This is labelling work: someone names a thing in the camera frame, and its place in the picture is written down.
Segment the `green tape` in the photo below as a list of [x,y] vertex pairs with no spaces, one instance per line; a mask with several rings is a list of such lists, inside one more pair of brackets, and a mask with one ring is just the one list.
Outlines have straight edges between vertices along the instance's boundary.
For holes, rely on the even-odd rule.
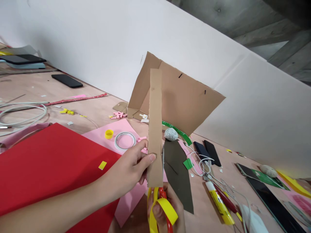
[[169,128],[173,128],[174,130],[176,130],[176,132],[182,136],[182,138],[186,141],[186,143],[188,144],[188,146],[190,146],[192,144],[192,141],[190,140],[190,138],[187,136],[187,134],[185,134],[183,131],[177,129],[175,126],[171,125],[170,123],[167,123],[165,121],[162,121],[162,125],[167,126]]
[[191,162],[189,158],[186,161],[184,161],[183,164],[185,165],[187,170],[190,170],[193,167],[193,163]]

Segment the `roll of tape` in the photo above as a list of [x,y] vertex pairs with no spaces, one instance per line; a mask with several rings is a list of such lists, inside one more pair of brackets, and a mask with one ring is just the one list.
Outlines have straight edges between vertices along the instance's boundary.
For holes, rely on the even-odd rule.
[[130,136],[130,137],[132,138],[132,140],[133,140],[132,146],[135,146],[135,144],[136,144],[136,139],[135,139],[134,135],[132,135],[132,134],[129,133],[129,132],[122,132],[122,133],[119,133],[119,134],[116,136],[115,140],[114,140],[114,146],[115,146],[118,150],[120,150],[120,151],[126,151],[126,150],[128,149],[128,148],[122,148],[122,147],[120,147],[120,146],[118,145],[118,138],[119,138],[120,136],[122,136],[122,135]]
[[111,139],[113,137],[113,131],[112,130],[106,130],[105,132],[105,138],[106,139]]

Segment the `white cable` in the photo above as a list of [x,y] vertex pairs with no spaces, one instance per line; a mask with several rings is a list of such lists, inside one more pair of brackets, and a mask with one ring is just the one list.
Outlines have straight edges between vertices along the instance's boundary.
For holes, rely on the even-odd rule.
[[6,110],[4,110],[3,112],[0,113],[0,119],[1,117],[5,114],[5,113],[8,113],[8,112],[11,112],[12,110],[21,110],[21,109],[24,109],[25,107],[30,107],[30,108],[39,108],[41,110],[43,110],[43,113],[41,114],[38,114],[36,115],[35,117],[32,117],[30,119],[26,119],[26,120],[23,120],[23,121],[19,121],[19,122],[15,122],[15,123],[9,123],[9,124],[6,124],[6,123],[2,123],[0,121],[0,125],[4,125],[4,126],[20,126],[20,125],[24,125],[25,122],[27,121],[31,121],[31,120],[34,120],[33,122],[31,123],[27,123],[26,126],[20,128],[20,129],[17,129],[17,130],[14,130],[12,132],[7,132],[7,133],[4,133],[4,134],[1,134],[0,137],[2,136],[6,136],[6,135],[9,135],[9,134],[12,134],[12,133],[16,133],[18,131],[21,131],[29,126],[31,126],[32,124],[35,124],[36,122],[38,122],[39,120],[41,120],[43,117],[45,117],[45,115],[47,114],[47,108],[45,105],[42,105],[43,107],[39,107],[39,106],[33,106],[33,105],[40,105],[41,102],[20,102],[20,103],[11,103],[11,104],[0,104],[0,108],[2,107],[6,107],[6,106],[11,106],[11,105],[22,105],[22,106],[16,106],[16,107],[12,107],[12,108],[8,108]]
[[[227,187],[230,188],[230,186],[228,186],[228,185],[224,184],[223,182],[219,181],[219,180],[216,179],[212,174],[211,174],[211,176],[212,176],[218,183],[223,184],[224,186],[227,186]],[[248,199],[246,198],[246,196],[244,196],[243,194],[239,193],[237,190],[235,190],[235,192],[237,192],[238,194],[240,194],[242,197],[244,197],[244,198],[246,199],[246,202],[247,202],[247,205],[248,205],[248,209],[249,209],[248,228],[250,229],[250,226],[251,226],[251,208],[250,208],[250,204],[249,204],[249,202],[248,202]],[[230,193],[228,193],[228,195],[229,195],[230,197],[232,197],[233,200],[236,201],[236,203],[239,205],[240,210],[241,210],[241,213],[242,213],[242,206],[241,206],[241,204],[240,204],[240,203],[234,198],[234,196],[232,196]],[[247,233],[246,227],[245,227],[245,221],[244,221],[244,220],[243,220],[243,228],[244,228],[244,232]]]
[[[193,153],[195,153],[196,155],[199,154],[198,152],[194,151],[190,146],[188,146],[188,145],[186,145],[186,146],[189,147],[189,148],[192,150],[192,152],[190,153],[189,156],[191,156],[191,154],[193,154]],[[197,173],[199,176],[203,176],[205,173],[206,173],[206,174],[209,174],[209,173],[211,172],[211,167],[210,167],[210,165],[207,164],[207,166],[208,166],[208,168],[209,168],[209,171],[208,171],[208,172],[205,172],[204,170],[202,170],[200,164],[201,164],[204,160],[213,160],[213,159],[211,159],[211,158],[209,158],[209,157],[207,157],[207,156],[205,156],[205,155],[201,155],[201,156],[206,157],[206,158],[204,158],[204,159],[200,159],[200,158],[199,158],[199,159],[200,159],[199,168],[200,168],[201,171],[203,172],[202,175],[199,175],[199,173],[196,171],[195,167],[193,167],[194,170],[196,171],[196,173]],[[227,186],[227,187],[231,188],[230,186],[228,186],[228,185],[226,185],[226,184],[220,182],[220,181],[219,181],[218,179],[216,179],[212,174],[210,174],[210,175],[211,175],[218,183],[223,184],[224,186]],[[243,194],[239,193],[238,191],[235,190],[235,192],[237,192],[238,194],[240,194],[240,195],[241,195],[242,197],[244,197],[244,198],[246,199],[246,201],[247,201],[247,205],[248,205],[248,208],[249,208],[248,228],[250,229],[250,225],[251,225],[251,208],[250,208],[250,204],[249,204],[249,202],[248,202],[248,199],[247,199]],[[232,199],[235,200],[235,202],[239,205],[239,208],[240,208],[241,213],[242,213],[242,206],[241,206],[241,204],[235,199],[234,196],[232,196],[230,193],[228,193],[228,194],[229,194],[230,197],[232,197]],[[245,221],[244,221],[244,220],[243,220],[243,229],[244,229],[244,232],[247,233],[246,224],[245,224]]]

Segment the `pink paper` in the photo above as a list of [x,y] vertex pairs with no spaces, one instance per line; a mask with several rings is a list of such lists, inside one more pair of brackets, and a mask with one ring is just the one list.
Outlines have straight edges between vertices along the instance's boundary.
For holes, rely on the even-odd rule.
[[[105,138],[105,131],[108,129],[113,130],[113,138],[111,139]],[[127,119],[115,121],[111,124],[105,125],[103,127],[92,130],[82,135],[96,142],[97,144],[100,144],[120,155],[123,155],[124,151],[119,151],[114,146],[114,139],[116,135],[121,132],[129,132],[132,135],[134,135],[136,139],[139,138],[139,135],[135,132],[135,130],[129,124]],[[167,182],[167,177],[166,177],[165,172],[163,174],[163,181]],[[147,187],[146,181],[144,182],[143,185],[140,185],[138,183],[130,192],[128,192],[127,194],[125,194],[123,197],[120,198],[116,212],[114,214],[120,227],[122,227],[124,223],[126,222],[126,220],[129,218],[129,216],[131,215],[134,208],[137,206],[138,202],[140,201],[144,193],[147,191],[147,189],[148,187]]]
[[82,95],[75,95],[75,96],[71,96],[68,98],[81,98],[81,97],[86,97],[86,95],[82,94]]
[[[163,181],[167,182],[165,171],[163,172]],[[137,183],[131,191],[129,191],[126,195],[120,198],[119,204],[114,214],[120,227],[123,227],[124,223],[129,218],[129,216],[131,215],[138,202],[147,190],[147,181],[145,180],[143,185]]]
[[297,208],[299,208],[300,210],[304,211],[304,210],[300,207],[300,205],[294,200],[294,196],[295,196],[295,195],[298,195],[298,196],[302,197],[303,199],[305,199],[305,200],[306,200],[307,202],[309,202],[310,204],[311,204],[311,199],[308,198],[308,197],[306,197],[306,196],[303,196],[303,195],[297,193],[296,191],[294,191],[294,190],[292,189],[292,187],[289,186],[288,183],[286,183],[286,181],[285,181],[282,177],[280,177],[279,175],[278,175],[278,178],[279,178],[280,181],[282,181],[282,182],[290,189],[290,191],[284,190],[284,189],[282,190],[283,193],[288,197],[289,201],[290,201],[291,203],[293,203]]
[[[181,148],[182,148],[182,149],[184,150],[184,152],[186,153],[187,158],[189,158],[188,156],[189,156],[190,152],[188,151],[188,149],[187,149],[187,147],[185,146],[185,144],[184,144],[181,140],[178,140],[178,143],[180,144]],[[201,171],[201,169],[200,169],[199,165],[197,164],[197,162],[196,162],[196,161],[193,161],[192,156],[191,156],[190,159],[191,159],[191,162],[193,163],[193,165],[194,165],[194,167],[195,167],[195,170],[198,172],[199,175],[202,175],[203,172]]]
[[31,125],[25,129],[21,130],[21,131],[18,131],[16,133],[11,134],[7,138],[0,141],[0,144],[5,145],[5,147],[0,148],[0,153],[3,153],[6,150],[10,149],[11,146],[13,146],[15,143],[17,143],[19,140],[21,140],[26,135],[28,135],[28,134],[36,131],[36,130],[44,129],[44,128],[48,127],[49,124],[50,124],[49,122],[45,122],[45,123]]
[[[113,137],[111,139],[106,139],[105,138],[105,131],[109,130],[109,129],[113,130]],[[109,150],[112,150],[112,151],[114,151],[120,155],[123,155],[124,151],[120,151],[114,146],[114,140],[115,140],[116,136],[122,132],[131,133],[135,137],[135,140],[137,138],[139,138],[139,135],[135,132],[135,130],[129,124],[127,119],[115,121],[111,124],[105,125],[105,126],[100,127],[98,129],[95,129],[95,130],[92,130],[92,131],[87,132],[85,134],[82,134],[82,136],[92,140],[93,142],[96,142],[99,145],[102,145],[103,147],[108,148]]]

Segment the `red foam sheet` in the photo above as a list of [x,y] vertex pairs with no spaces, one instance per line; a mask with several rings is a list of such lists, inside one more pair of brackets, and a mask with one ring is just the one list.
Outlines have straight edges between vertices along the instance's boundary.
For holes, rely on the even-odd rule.
[[[0,155],[0,216],[93,182],[120,155],[53,124]],[[107,162],[103,170],[98,166]],[[119,200],[68,232],[108,232]]]

